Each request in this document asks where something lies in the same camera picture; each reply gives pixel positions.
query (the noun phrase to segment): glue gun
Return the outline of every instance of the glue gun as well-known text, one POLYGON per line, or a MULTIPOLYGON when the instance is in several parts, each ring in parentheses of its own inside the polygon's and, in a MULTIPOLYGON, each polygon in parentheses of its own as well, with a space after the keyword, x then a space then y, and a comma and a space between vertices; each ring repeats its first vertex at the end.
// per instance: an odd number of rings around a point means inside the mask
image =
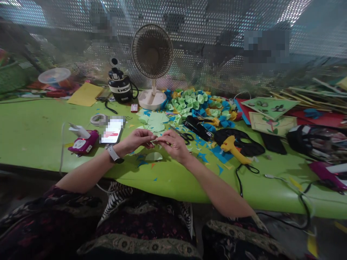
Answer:
POLYGON ((220 146, 220 148, 224 152, 231 152, 233 154, 233 156, 235 156, 236 159, 238 159, 240 161, 240 163, 242 163, 242 164, 251 164, 252 161, 250 159, 246 158, 245 156, 243 156, 239 152, 239 150, 235 147, 234 142, 235 142, 235 136, 231 135, 227 139, 225 139, 225 141, 220 146))

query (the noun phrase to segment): fan stand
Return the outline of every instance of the fan stand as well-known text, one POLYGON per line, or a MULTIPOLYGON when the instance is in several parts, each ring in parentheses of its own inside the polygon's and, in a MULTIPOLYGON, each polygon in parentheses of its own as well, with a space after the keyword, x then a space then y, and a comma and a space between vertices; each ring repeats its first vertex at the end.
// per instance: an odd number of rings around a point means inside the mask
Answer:
POLYGON ((139 105, 147 110, 159 110, 166 100, 166 95, 157 90, 157 80, 152 80, 152 89, 144 90, 138 96, 139 105))

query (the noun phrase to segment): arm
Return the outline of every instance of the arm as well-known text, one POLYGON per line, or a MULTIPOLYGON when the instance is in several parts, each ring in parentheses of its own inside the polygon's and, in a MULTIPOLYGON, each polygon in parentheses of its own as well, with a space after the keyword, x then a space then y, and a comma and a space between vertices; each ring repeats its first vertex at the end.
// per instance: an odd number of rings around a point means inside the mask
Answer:
POLYGON ((248 217, 255 214, 232 187, 189 153, 184 140, 178 134, 169 130, 157 140, 174 159, 194 175, 212 204, 223 216, 248 217))
MULTIPOLYGON (((127 138, 113 146, 119 157, 124 157, 132 153, 139 146, 154 148, 150 141, 155 140, 156 136, 146 129, 136 129, 127 138)), ((86 193, 93 188, 104 174, 110 170, 115 163, 111 159, 108 151, 85 162, 76 169, 65 175, 56 186, 67 191, 86 193)))

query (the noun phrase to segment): green basket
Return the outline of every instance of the green basket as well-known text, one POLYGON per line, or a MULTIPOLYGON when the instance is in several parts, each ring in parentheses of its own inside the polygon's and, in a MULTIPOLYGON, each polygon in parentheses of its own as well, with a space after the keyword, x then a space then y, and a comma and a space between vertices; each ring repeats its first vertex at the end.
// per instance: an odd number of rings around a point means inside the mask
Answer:
POLYGON ((18 62, 0 67, 0 94, 25 87, 29 78, 18 62))

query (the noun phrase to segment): right hand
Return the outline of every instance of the right hand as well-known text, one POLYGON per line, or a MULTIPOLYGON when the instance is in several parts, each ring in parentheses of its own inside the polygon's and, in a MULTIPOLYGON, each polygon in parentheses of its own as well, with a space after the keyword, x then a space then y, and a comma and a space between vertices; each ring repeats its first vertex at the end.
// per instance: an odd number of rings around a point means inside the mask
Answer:
POLYGON ((191 157, 184 139, 173 130, 166 131, 157 138, 157 141, 172 158, 181 164, 184 164, 191 157))

